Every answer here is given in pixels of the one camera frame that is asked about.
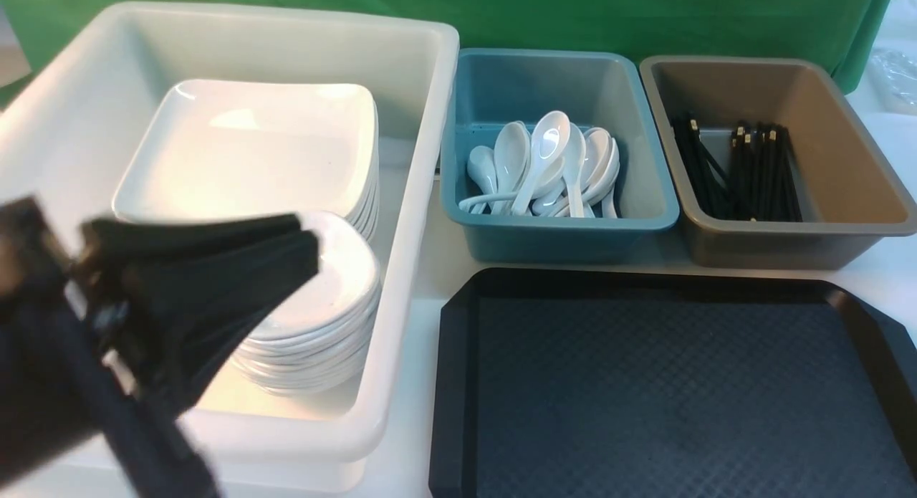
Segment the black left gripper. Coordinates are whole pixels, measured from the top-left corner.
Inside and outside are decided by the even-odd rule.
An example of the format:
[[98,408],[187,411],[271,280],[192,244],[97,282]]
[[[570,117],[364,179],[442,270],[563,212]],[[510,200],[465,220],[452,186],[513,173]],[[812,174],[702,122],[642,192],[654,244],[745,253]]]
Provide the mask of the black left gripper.
[[75,265],[94,270],[94,329],[135,387],[102,363],[65,296],[69,281],[39,202],[2,204],[2,486],[95,435],[140,497],[219,497],[177,426],[227,358],[319,270],[294,214],[206,223],[85,221]]

